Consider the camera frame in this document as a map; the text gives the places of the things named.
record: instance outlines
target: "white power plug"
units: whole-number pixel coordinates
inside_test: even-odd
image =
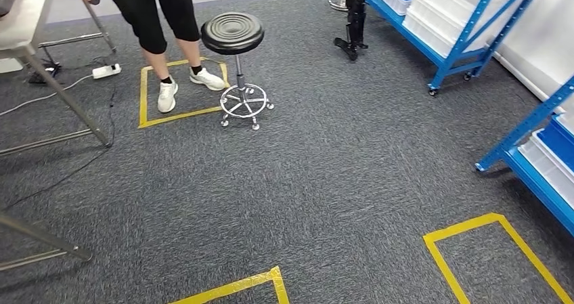
[[[122,71],[120,64],[115,64],[111,66],[104,66],[100,68],[96,68],[91,71],[93,79],[102,79],[104,77],[112,76],[119,74]]]

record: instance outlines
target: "gray table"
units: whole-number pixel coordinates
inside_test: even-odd
[[[44,139],[38,142],[16,146],[6,150],[0,150],[0,156],[91,134],[94,134],[103,146],[111,146],[110,140],[100,130],[100,127],[93,120],[91,120],[85,111],[82,110],[82,108],[80,108],[80,106],[76,103],[76,101],[64,91],[63,86],[61,86],[50,74],[46,72],[41,61],[35,54],[37,50],[41,48],[97,38],[103,38],[112,51],[115,51],[116,47],[111,41],[109,34],[105,30],[104,26],[102,26],[102,23],[98,20],[97,16],[93,12],[91,6],[86,2],[84,2],[84,5],[90,13],[90,16],[93,18],[96,26],[100,30],[99,33],[83,35],[81,37],[72,37],[60,41],[41,43],[40,41],[42,39],[42,28],[52,1],[53,0],[16,0],[10,13],[0,19],[0,59],[16,58],[22,62],[29,63],[45,79],[46,83],[56,91],[60,98],[86,124],[87,128],[81,131],[76,131],[74,133],[67,133],[65,135]],[[37,262],[44,259],[58,257],[66,253],[86,261],[90,260],[92,257],[92,254],[89,251],[83,250],[76,245],[73,245],[63,239],[57,238],[47,233],[46,231],[40,230],[23,221],[14,219],[2,211],[0,211],[0,225],[23,233],[27,236],[30,236],[31,238],[56,248],[53,251],[41,253],[39,255],[33,255],[23,259],[0,263],[0,271],[14,267],[20,267],[21,265],[26,265],[28,263]]]

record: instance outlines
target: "shelf post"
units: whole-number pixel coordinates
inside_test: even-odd
[[[440,88],[443,79],[445,79],[445,77],[448,75],[449,70],[452,68],[456,60],[458,60],[460,55],[464,52],[464,49],[466,48],[466,42],[470,36],[470,33],[472,32],[474,26],[477,25],[477,22],[483,15],[490,1],[491,0],[479,1],[477,8],[474,10],[474,13],[472,13],[472,16],[468,20],[468,23],[466,23],[466,26],[460,33],[460,36],[458,37],[458,40],[456,41],[452,50],[450,51],[447,59],[445,59],[442,65],[439,66],[439,69],[437,70],[437,73],[435,74],[433,81],[430,82],[430,84],[428,84],[428,88],[431,91]]]
[[[480,162],[475,164],[479,171],[488,170],[495,162],[502,159],[505,152],[515,147],[522,138],[536,128],[546,117],[550,116],[554,109],[574,94],[574,76],[572,76],[558,91],[552,94],[548,100],[542,102],[526,119],[519,123],[502,141],[498,143]]]
[[[500,31],[498,36],[492,41],[492,43],[488,47],[487,51],[483,54],[483,56],[479,60],[480,62],[482,62],[482,65],[480,67],[476,67],[474,70],[472,70],[472,76],[473,77],[477,77],[481,74],[484,67],[488,63],[488,61],[490,61],[490,58],[492,58],[494,51],[496,51],[496,49],[499,47],[502,40],[510,32],[510,30],[516,24],[516,22],[518,22],[518,19],[524,14],[524,11],[528,7],[528,5],[530,5],[531,2],[532,2],[532,0],[522,0],[518,9],[516,9],[516,11],[514,11],[513,15],[510,17],[510,19],[508,20],[506,25],[504,25],[504,27],[502,28],[502,30]]]

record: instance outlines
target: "carpet floor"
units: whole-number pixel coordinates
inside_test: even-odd
[[[229,0],[199,4],[199,22],[229,10],[265,24],[243,57],[248,82],[275,109],[261,129],[221,113],[138,129],[145,66],[119,16],[102,20],[118,45],[116,77],[70,90],[114,145],[66,181],[9,210],[95,253],[0,274],[0,303],[168,303],[279,266],[291,303],[457,303],[422,236],[486,213],[504,215],[562,287],[574,295],[574,242],[510,172],[473,169],[538,101],[492,61],[471,82],[448,79],[427,94],[435,67],[369,11],[370,45],[350,64],[332,45],[345,15],[326,0]],[[93,32],[88,20],[50,24],[46,39]],[[183,59],[167,32],[171,60]],[[54,47],[70,84],[91,72],[103,41]],[[203,50],[208,58],[231,59]],[[213,72],[218,67],[206,63]],[[217,105],[188,82],[172,114]],[[26,73],[0,77],[0,110],[51,93]],[[150,74],[148,117],[158,81]],[[54,97],[0,117],[0,145],[82,128]],[[82,167],[102,148],[93,136],[0,158],[0,208]],[[0,231],[0,259],[45,247]],[[560,303],[501,226],[438,243],[471,303]],[[271,283],[213,303],[277,303]]]

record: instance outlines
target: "yellow tape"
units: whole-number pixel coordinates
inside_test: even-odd
[[[544,280],[552,287],[558,298],[565,304],[574,304],[570,296],[564,291],[564,289],[560,286],[560,284],[554,279],[552,274],[546,269],[544,264],[536,257],[534,252],[528,247],[526,242],[520,237],[518,232],[511,226],[505,216],[501,214],[489,213],[486,215],[482,215],[480,217],[476,217],[473,219],[469,219],[468,221],[463,221],[462,223],[458,223],[452,226],[449,226],[445,229],[434,231],[428,233],[427,235],[423,236],[424,243],[428,248],[428,251],[431,253],[433,258],[435,259],[441,273],[445,277],[445,280],[449,284],[452,292],[456,296],[457,300],[461,304],[470,304],[468,297],[464,294],[464,291],[460,287],[460,284],[454,277],[454,274],[450,270],[448,264],[446,263],[445,259],[441,255],[437,245],[435,244],[436,241],[444,240],[445,238],[449,238],[456,234],[464,233],[468,230],[472,230],[477,227],[481,227],[484,225],[488,225],[490,223],[499,222],[504,230],[510,235],[512,240],[518,245],[518,247],[522,250],[522,252],[526,255],[528,260],[532,262],[536,270],[542,275]]]
[[[514,243],[518,245],[518,247],[524,252],[528,260],[532,262],[536,270],[542,275],[544,280],[552,287],[558,298],[565,304],[574,304],[574,301],[570,298],[570,296],[566,293],[566,291],[560,286],[560,284],[554,279],[554,276],[546,269],[542,261],[536,257],[530,246],[526,244],[526,242],[522,239],[522,237],[518,234],[518,232],[512,227],[512,225],[502,216],[503,219],[500,220],[500,224],[506,232],[510,235],[510,237],[514,240]]]
[[[269,272],[247,277],[237,282],[232,282],[231,284],[223,285],[212,290],[194,295],[192,297],[179,300],[173,304],[203,304],[220,297],[229,296],[236,292],[246,290],[247,288],[264,284],[266,282],[273,282],[279,304],[289,304],[289,299],[287,297],[285,286],[283,285],[283,278],[281,277],[281,271],[279,270],[279,267],[274,267]]]
[[[461,304],[470,304],[470,301],[468,300],[468,298],[464,294],[464,291],[462,290],[462,287],[460,287],[460,284],[458,284],[458,281],[454,277],[454,274],[452,273],[448,264],[446,263],[445,259],[443,258],[443,255],[441,255],[441,253],[440,253],[439,249],[437,248],[437,245],[435,244],[434,240],[432,238],[428,237],[428,235],[425,235],[422,238],[424,239],[424,243],[426,243],[426,247],[428,248],[428,251],[431,253],[433,258],[435,258],[435,261],[437,262],[439,269],[443,273],[445,280],[447,281],[450,288],[452,289],[452,292],[454,293],[454,296],[456,296],[456,299],[458,300],[458,302]]]
[[[202,61],[214,62],[214,63],[218,64],[219,68],[221,69],[221,76],[223,77],[223,81],[225,82],[225,86],[229,87],[229,81],[227,79],[227,65],[225,65],[225,62],[218,62],[216,60],[212,60],[212,59],[209,59],[206,57],[201,57],[200,59]],[[178,60],[176,62],[168,63],[167,66],[168,67],[179,66],[179,65],[183,65],[183,64],[187,64],[187,63],[188,63],[187,60]],[[141,78],[140,78],[140,82],[139,82],[139,125],[138,125],[138,128],[146,128],[146,127],[150,127],[153,125],[159,125],[161,123],[166,123],[169,121],[178,120],[181,118],[187,118],[189,116],[198,116],[200,114],[206,114],[209,112],[216,112],[216,111],[221,110],[221,107],[214,106],[212,108],[207,108],[207,109],[202,109],[202,110],[197,110],[197,111],[192,111],[192,112],[186,112],[186,113],[182,113],[182,114],[176,114],[174,116],[167,116],[164,118],[158,118],[158,119],[148,121],[148,72],[150,70],[153,70],[153,68],[151,66],[146,66],[146,67],[143,67],[141,69]]]

